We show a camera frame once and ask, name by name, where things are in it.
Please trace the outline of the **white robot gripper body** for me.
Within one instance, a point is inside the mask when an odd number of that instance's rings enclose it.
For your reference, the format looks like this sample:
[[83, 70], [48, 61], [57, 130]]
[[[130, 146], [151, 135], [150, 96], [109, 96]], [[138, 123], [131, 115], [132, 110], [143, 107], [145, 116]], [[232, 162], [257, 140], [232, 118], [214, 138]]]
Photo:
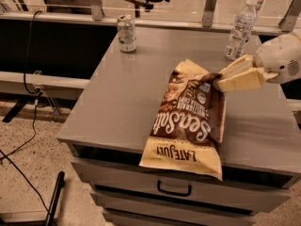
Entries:
[[253, 54], [254, 66], [264, 69], [269, 83], [283, 84], [301, 78], [301, 33], [282, 34], [263, 43]]

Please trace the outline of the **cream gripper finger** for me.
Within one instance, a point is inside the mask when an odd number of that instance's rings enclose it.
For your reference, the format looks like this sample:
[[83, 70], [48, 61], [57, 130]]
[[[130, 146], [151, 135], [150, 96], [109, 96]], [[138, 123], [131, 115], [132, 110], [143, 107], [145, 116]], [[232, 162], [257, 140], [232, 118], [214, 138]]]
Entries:
[[214, 80], [214, 87], [222, 92], [259, 89], [268, 80], [278, 77], [278, 73], [267, 72], [264, 68], [250, 68], [244, 72], [222, 73]]
[[232, 77], [253, 67], [253, 56], [243, 55], [221, 70], [221, 79]]

